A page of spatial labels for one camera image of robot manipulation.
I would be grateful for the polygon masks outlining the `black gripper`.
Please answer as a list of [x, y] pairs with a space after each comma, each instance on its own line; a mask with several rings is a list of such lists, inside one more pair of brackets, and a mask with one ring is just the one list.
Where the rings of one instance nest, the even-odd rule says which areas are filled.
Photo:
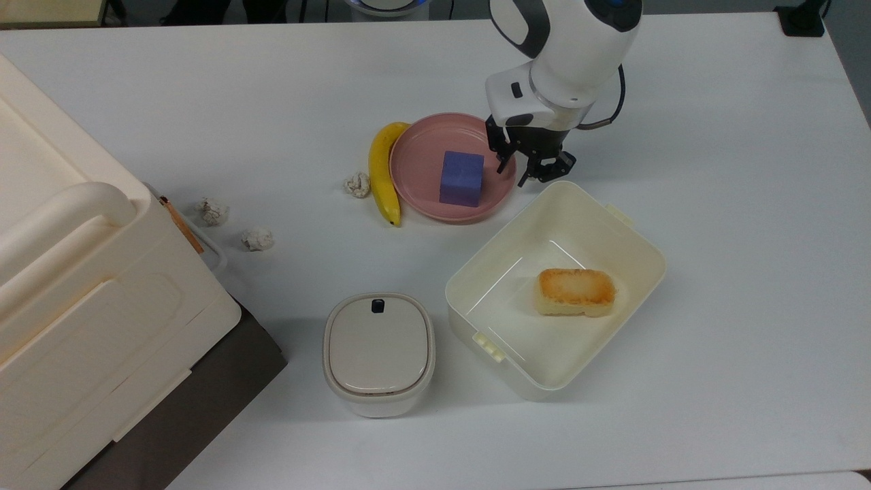
[[[521, 177], [521, 187], [527, 180], [547, 183], [567, 176], [576, 164], [576, 157], [562, 151], [569, 130], [553, 131], [538, 127], [503, 127], [493, 116], [485, 121], [489, 150], [497, 155], [497, 173], [502, 174], [515, 152], [527, 157], [527, 167]], [[544, 163], [545, 159], [553, 162]]]

